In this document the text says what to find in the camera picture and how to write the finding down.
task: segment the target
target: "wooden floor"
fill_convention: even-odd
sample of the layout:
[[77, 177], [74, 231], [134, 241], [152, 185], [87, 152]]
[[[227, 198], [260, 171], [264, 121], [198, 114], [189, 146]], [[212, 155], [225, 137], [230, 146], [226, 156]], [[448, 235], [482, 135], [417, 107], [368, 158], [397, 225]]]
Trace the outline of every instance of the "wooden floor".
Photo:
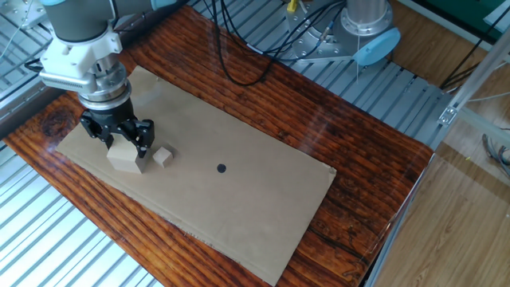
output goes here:
[[[393, 1], [402, 44], [395, 61], [439, 85], [473, 45]], [[485, 52], [477, 51], [472, 65]], [[475, 97], [510, 91], [510, 65]], [[469, 103], [510, 128], [510, 96]], [[437, 150], [375, 286], [509, 286], [510, 180], [485, 154], [482, 132], [457, 121]]]

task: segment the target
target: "metal bracket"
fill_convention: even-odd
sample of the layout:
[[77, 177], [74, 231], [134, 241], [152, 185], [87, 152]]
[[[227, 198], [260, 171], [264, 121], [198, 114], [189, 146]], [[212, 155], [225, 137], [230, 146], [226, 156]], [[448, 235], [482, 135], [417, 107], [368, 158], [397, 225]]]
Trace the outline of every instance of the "metal bracket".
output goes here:
[[437, 120], [437, 123], [448, 127], [452, 124], [453, 120], [455, 120], [458, 113], [459, 111], [456, 108], [448, 106], [439, 117], [439, 120]]
[[[311, 2], [306, 4], [306, 9], [310, 14], [312, 11], [315, 11], [318, 7], [323, 6], [331, 2], [331, 0], [321, 0], [316, 2]], [[323, 17], [319, 23], [315, 24], [313, 27], [310, 27], [307, 33], [304, 33], [300, 39], [291, 44], [292, 47], [292, 56], [302, 57], [306, 55], [309, 51], [312, 51], [316, 45], [317, 41], [320, 39], [322, 31], [328, 26], [329, 22], [338, 11], [339, 7], [331, 8], [327, 14]], [[300, 22], [302, 22], [306, 17], [307, 13], [303, 11], [303, 9], [298, 5], [295, 12], [285, 11], [285, 17], [287, 19], [289, 30], [295, 29]], [[302, 29], [307, 29], [310, 25], [311, 21], [307, 21], [304, 23], [298, 30], [297, 33], [300, 33]], [[320, 45], [320, 47], [313, 54], [308, 55], [306, 58], [301, 59], [301, 62], [329, 62], [329, 61], [343, 61], [350, 60], [352, 56], [348, 54], [345, 49], [342, 48], [342, 45], [339, 43], [339, 40], [333, 35], [332, 31], [326, 37], [324, 42]]]
[[48, 18], [39, 0], [33, 0], [30, 10], [29, 6], [30, 0], [0, 0], [0, 14], [22, 29], [30, 29]]

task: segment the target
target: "wire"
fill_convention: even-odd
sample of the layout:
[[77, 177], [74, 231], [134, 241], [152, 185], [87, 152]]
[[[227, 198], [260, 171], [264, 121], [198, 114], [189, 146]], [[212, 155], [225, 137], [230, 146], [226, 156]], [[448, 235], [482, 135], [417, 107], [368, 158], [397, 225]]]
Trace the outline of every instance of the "wire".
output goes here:
[[[211, 17], [213, 17], [213, 11], [211, 11], [211, 10], [210, 10], [209, 5], [207, 4], [207, 1], [206, 1], [206, 0], [202, 0], [202, 1], [203, 1], [204, 5], [206, 5], [206, 8], [207, 8], [207, 10], [209, 11], [210, 16], [211, 16]], [[225, 11], [224, 11], [224, 10], [222, 10], [222, 14], [223, 14], [223, 19], [225, 19], [226, 17], [225, 17]], [[231, 33], [228, 33], [228, 35], [225, 35], [225, 34], [223, 34], [223, 33], [222, 33], [222, 36], [223, 36], [223, 37], [227, 37], [227, 38], [228, 38], [228, 37], [230, 37], [230, 38], [232, 39], [232, 41], [234, 41], [234, 42], [236, 42], [236, 41], [237, 41], [236, 37], [233, 37]], [[247, 56], [247, 57], [254, 57], [254, 56], [258, 56], [258, 55], [253, 54], [253, 53], [248, 54], [248, 53], [246, 53], [244, 50], [242, 51], [242, 53], [243, 53], [245, 56]]]
[[[224, 23], [225, 23], [225, 28], [226, 28], [226, 35], [222, 33], [222, 36], [223, 36], [223, 37], [227, 37], [227, 38], [229, 37], [229, 38], [233, 41], [233, 43], [234, 43], [234, 44], [236, 44], [237, 46], [241, 47], [241, 51], [242, 51], [242, 53], [243, 53], [245, 56], [247, 56], [247, 57], [256, 57], [256, 56], [259, 56], [259, 54], [262, 54], [262, 53], [254, 53], [252, 49], [247, 49], [246, 47], [244, 47], [242, 44], [240, 44], [240, 43], [239, 43], [239, 41], [240, 41], [241, 39], [236, 38], [236, 37], [235, 37], [234, 35], [232, 35], [232, 33], [230, 32], [229, 23], [226, 21], [226, 19], [227, 19], [227, 17], [226, 17], [226, 13], [228, 13], [228, 10], [226, 9], [226, 6], [223, 6], [223, 5], [222, 5], [222, 16], [223, 16], [223, 19], [225, 20], [225, 21], [224, 21]], [[287, 48], [287, 49], [285, 49], [285, 50], [283, 50], [283, 51], [281, 51], [281, 52], [282, 52], [282, 53], [285, 53], [285, 52], [287, 52], [289, 49], [290, 49], [290, 47], [289, 47], [289, 48]]]
[[499, 94], [499, 95], [488, 96], [488, 97], [481, 98], [481, 99], [468, 100], [468, 103], [475, 102], [475, 101], [492, 100], [492, 99], [496, 99], [496, 98], [499, 98], [499, 97], [502, 97], [502, 96], [507, 96], [507, 95], [510, 95], [510, 92], [504, 92], [504, 93]]
[[492, 31], [492, 29], [494, 29], [494, 27], [496, 27], [497, 23], [499, 23], [501, 21], [501, 19], [503, 19], [503, 17], [510, 11], [510, 6], [502, 13], [502, 15], [500, 15], [498, 17], [498, 19], [496, 19], [494, 21], [494, 23], [490, 26], [490, 28], [488, 28], [487, 31], [485, 31], [484, 35], [482, 35], [482, 37], [480, 38], [480, 40], [478, 40], [478, 42], [474, 45], [474, 47], [469, 51], [469, 53], [464, 57], [464, 59], [462, 59], [462, 61], [459, 63], [459, 65], [457, 65], [457, 67], [446, 77], [446, 79], [442, 82], [442, 84], [439, 86], [440, 89], [445, 89], [447, 87], [449, 87], [452, 83], [450, 83], [450, 81], [455, 77], [455, 73], [461, 68], [461, 66], [469, 59], [469, 57], [471, 57], [471, 55], [473, 55], [473, 53], [475, 52], [475, 50], [478, 48], [478, 46], [480, 46], [481, 42], [483, 41], [483, 38], [484, 37], [487, 37], [488, 34]]
[[113, 19], [113, 21], [112, 21], [112, 29], [115, 29], [115, 26], [117, 26], [118, 22], [119, 22], [119, 18], [115, 17], [115, 19]]
[[[232, 18], [230, 17], [230, 13], [229, 13], [229, 12], [228, 12], [228, 10], [226, 9], [226, 4], [225, 4], [224, 0], [220, 0], [220, 3], [221, 3], [221, 5], [222, 5], [222, 13], [223, 13], [223, 11], [225, 12], [225, 13], [223, 14], [223, 15], [224, 15], [224, 17], [225, 17], [225, 16], [227, 17], [227, 19], [224, 19], [224, 23], [226, 24], [227, 32], [231, 35], [231, 33], [230, 33], [230, 28], [229, 28], [229, 25], [228, 25], [228, 23], [230, 23], [230, 25], [232, 26], [232, 28], [233, 28], [234, 32], [235, 32], [238, 36], [240, 36], [240, 35], [239, 35], [239, 33], [238, 33], [238, 31], [237, 31], [237, 29], [235, 29], [235, 25], [233, 24]], [[250, 82], [247, 82], [247, 83], [243, 83], [243, 82], [240, 82], [240, 81], [237, 81], [237, 80], [233, 79], [233, 78], [232, 78], [232, 76], [230, 75], [230, 73], [229, 73], [228, 69], [226, 68], [225, 62], [223, 61], [223, 55], [222, 55], [222, 45], [221, 45], [221, 39], [220, 39], [220, 36], [221, 36], [221, 30], [220, 30], [220, 26], [219, 26], [219, 24], [218, 24], [218, 9], [217, 9], [216, 5], [212, 5], [212, 7], [213, 7], [213, 9], [212, 9], [212, 12], [213, 12], [213, 13], [212, 13], [212, 16], [213, 16], [213, 20], [214, 20], [214, 28], [215, 28], [215, 29], [214, 29], [214, 36], [215, 36], [215, 38], [216, 38], [216, 45], [217, 45], [217, 47], [218, 47], [218, 58], [219, 58], [220, 64], [222, 65], [222, 69], [223, 69], [223, 72], [225, 73], [226, 77], [227, 77], [230, 81], [232, 81], [234, 84], [236, 84], [236, 85], [245, 86], [245, 87], [246, 87], [246, 86], [255, 85], [255, 84], [257, 84], [258, 82], [261, 82], [261, 81], [263, 81], [263, 80], [265, 79], [265, 76], [269, 73], [269, 70], [271, 69], [271, 67], [273, 66], [273, 64], [274, 64], [274, 62], [275, 62], [276, 60], [279, 60], [279, 61], [298, 61], [298, 60], [303, 59], [303, 58], [305, 58], [305, 57], [309, 56], [310, 54], [314, 53], [314, 52], [316, 51], [316, 49], [319, 47], [319, 45], [321, 44], [321, 41], [318, 41], [318, 42], [317, 42], [316, 47], [315, 47], [312, 51], [310, 51], [310, 52], [306, 53], [305, 55], [303, 55], [302, 57], [298, 57], [298, 58], [296, 58], [296, 59], [280, 59], [280, 58], [278, 58], [278, 54], [279, 54], [279, 53], [281, 53], [281, 51], [283, 50], [283, 48], [284, 48], [286, 45], [288, 45], [288, 41], [290, 40], [290, 38], [292, 37], [292, 35], [293, 35], [293, 34], [294, 34], [294, 33], [295, 33], [295, 32], [296, 32], [296, 31], [297, 31], [297, 30], [301, 27], [301, 25], [303, 25], [303, 24], [304, 24], [306, 21], [308, 21], [310, 18], [312, 18], [312, 17], [314, 17], [314, 16], [316, 16], [316, 15], [318, 14], [318, 15], [317, 15], [317, 17], [314, 19], [314, 21], [315, 21], [315, 20], [317, 20], [317, 19], [320, 17], [320, 15], [321, 15], [321, 14], [323, 14], [323, 13], [324, 13], [324, 11], [325, 11], [328, 7], [330, 7], [331, 5], [332, 5], [332, 4], [330, 3], [330, 4], [327, 4], [327, 5], [325, 5], [325, 6], [321, 7], [321, 8], [319, 8], [319, 9], [318, 9], [318, 10], [316, 10], [315, 12], [313, 12], [313, 13], [309, 14], [309, 15], [308, 15], [308, 16], [307, 16], [307, 17], [306, 17], [306, 18], [305, 18], [305, 19], [304, 19], [304, 20], [303, 20], [303, 21], [302, 21], [302, 22], [301, 22], [298, 26], [296, 26], [296, 28], [295, 28], [295, 29], [294, 29], [291, 33], [289, 33], [289, 35], [285, 38], [285, 40], [284, 40], [283, 44], [282, 44], [282, 45], [278, 48], [278, 50], [275, 52], [275, 54], [274, 54], [273, 56], [269, 56], [269, 55], [267, 55], [267, 54], [266, 54], [266, 56], [269, 56], [269, 57], [271, 58], [271, 61], [268, 63], [268, 65], [267, 65], [267, 67], [265, 68], [264, 72], [263, 72], [263, 73], [262, 73], [262, 74], [261, 74], [261, 75], [260, 75], [260, 76], [259, 76], [256, 80], [254, 80], [254, 81], [250, 81]], [[239, 37], [239, 38], [240, 38], [240, 39], [241, 39], [244, 43], [246, 43], [246, 41], [245, 41], [242, 37]], [[233, 42], [234, 42], [236, 45], [240, 45], [240, 44], [237, 42], [237, 39], [233, 39], [233, 40], [234, 40]]]
[[506, 64], [508, 64], [508, 62], [507, 62], [507, 61], [504, 61], [503, 63], [501, 63], [500, 65], [498, 65], [498, 66], [494, 69], [494, 71], [496, 71], [497, 69], [499, 69], [499, 68], [503, 67], [503, 66], [504, 66], [504, 65], [506, 65]]
[[[306, 29], [304, 29], [303, 31], [301, 31], [293, 40], [291, 41], [286, 41], [284, 42], [284, 44], [282, 44], [280, 47], [276, 47], [276, 48], [273, 48], [273, 49], [270, 49], [270, 50], [266, 50], [266, 51], [261, 51], [255, 47], [253, 47], [252, 45], [250, 45], [242, 36], [241, 34], [239, 33], [239, 31], [237, 31], [235, 25], [233, 24], [233, 21], [232, 21], [232, 17], [230, 17], [230, 13], [226, 7], [226, 4], [225, 4], [225, 1], [224, 0], [220, 0], [221, 4], [222, 4], [222, 9], [225, 11], [226, 13], [226, 18], [224, 16], [224, 22], [226, 24], [226, 29], [227, 31], [230, 33], [230, 28], [228, 26], [228, 23], [230, 23], [230, 25], [232, 26], [232, 30], [233, 32], [237, 35], [237, 37], [242, 41], [242, 43], [244, 45], [246, 45], [249, 49], [255, 51], [256, 53], [259, 53], [259, 54], [263, 54], [263, 55], [266, 55], [266, 56], [269, 56], [271, 57], [270, 53], [274, 53], [275, 51], [279, 50], [281, 47], [285, 47], [285, 46], [288, 46], [288, 49], [286, 49], [285, 51], [280, 51], [280, 53], [284, 53], [286, 52], [287, 50], [289, 50], [291, 48], [291, 45], [299, 40], [307, 31], [308, 29], [310, 29], [312, 26], [314, 26], [317, 22], [321, 21], [322, 19], [324, 19], [324, 17], [326, 16], [326, 14], [328, 14], [329, 10], [332, 9], [333, 7], [335, 6], [338, 6], [338, 5], [344, 5], [345, 6], [345, 1], [340, 1], [340, 2], [336, 2], [336, 3], [328, 3], [327, 5], [324, 5], [324, 6], [321, 6], [318, 10], [316, 10], [314, 13], [311, 13], [309, 14], [303, 21], [301, 21], [297, 26], [296, 28], [299, 29], [304, 23], [308, 22], [313, 16], [315, 16], [317, 13], [319, 13], [315, 19], [313, 19], [309, 24], [308, 24], [308, 27]], [[336, 14], [336, 16], [333, 18], [333, 21], [336, 20], [336, 18], [338, 17], [339, 15], [339, 12]], [[297, 61], [299, 59], [302, 59], [302, 57], [300, 58], [297, 58], [297, 59], [281, 59], [281, 58], [277, 58], [278, 61]]]
[[33, 66], [33, 64], [41, 62], [40, 58], [34, 59], [32, 61], [27, 61], [24, 66], [32, 72], [39, 73], [42, 71], [42, 66]]
[[466, 73], [468, 73], [469, 75], [471, 75], [471, 73], [473, 72], [474, 69], [476, 69], [478, 67], [480, 63], [476, 63], [475, 65], [465, 69], [464, 71], [456, 74], [455, 76], [451, 77], [450, 80], [453, 80], [453, 79], [457, 79], [458, 77], [460, 76], [464, 76]]
[[471, 76], [473, 72], [469, 72], [469, 73], [466, 73], [464, 76], [462, 77], [459, 77], [458, 79], [456, 79], [455, 81], [451, 81], [449, 82], [447, 85], [445, 85], [442, 89], [445, 89], [445, 88], [448, 88], [448, 87], [451, 87], [453, 85], [455, 85], [456, 83], [460, 83], [462, 82], [463, 80], [469, 78], [469, 76]]
[[14, 37], [16, 37], [16, 34], [19, 32], [20, 29], [22, 29], [22, 26], [25, 24], [26, 19], [28, 18], [30, 8], [32, 7], [33, 0], [30, 0], [29, 8], [26, 10], [25, 17], [23, 18], [22, 23], [19, 25], [19, 27], [14, 32], [13, 36], [9, 39], [9, 42], [7, 42], [6, 48], [3, 50], [2, 55], [0, 55], [0, 60], [3, 58], [3, 56], [7, 53], [7, 50], [10, 46], [10, 44], [13, 42]]

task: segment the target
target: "metal grating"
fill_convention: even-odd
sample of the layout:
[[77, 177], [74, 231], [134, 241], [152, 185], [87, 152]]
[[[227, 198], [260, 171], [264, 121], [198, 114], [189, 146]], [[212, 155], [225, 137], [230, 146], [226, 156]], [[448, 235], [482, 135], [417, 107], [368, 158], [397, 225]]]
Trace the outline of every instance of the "metal grating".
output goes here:
[[162, 286], [0, 142], [1, 286]]
[[[213, 0], [206, 0], [211, 7]], [[221, 5], [214, 0], [218, 11]], [[212, 18], [203, 0], [190, 5]], [[279, 0], [226, 0], [240, 35], [258, 49], [278, 47], [288, 36], [286, 4]], [[219, 24], [223, 17], [218, 15]], [[295, 58], [292, 50], [283, 58]], [[359, 67], [353, 61], [284, 62], [298, 73], [341, 96], [400, 132], [435, 149], [447, 128], [436, 123], [451, 96], [389, 61]]]
[[[20, 29], [6, 54], [0, 59], [0, 123], [13, 111], [46, 90], [37, 74], [26, 69], [23, 64], [39, 57], [51, 42], [48, 26], [49, 23], [46, 22], [31, 29]], [[1, 51], [17, 29], [9, 18], [0, 14]]]

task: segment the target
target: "cardboard sheet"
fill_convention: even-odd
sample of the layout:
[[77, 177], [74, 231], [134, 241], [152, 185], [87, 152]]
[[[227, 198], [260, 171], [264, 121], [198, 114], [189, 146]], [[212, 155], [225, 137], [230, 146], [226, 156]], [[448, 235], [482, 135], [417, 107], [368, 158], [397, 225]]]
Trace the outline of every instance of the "cardboard sheet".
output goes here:
[[116, 171], [80, 124], [57, 150], [275, 285], [336, 171], [145, 69], [129, 80], [135, 114], [155, 122], [152, 150], [175, 155], [169, 167]]

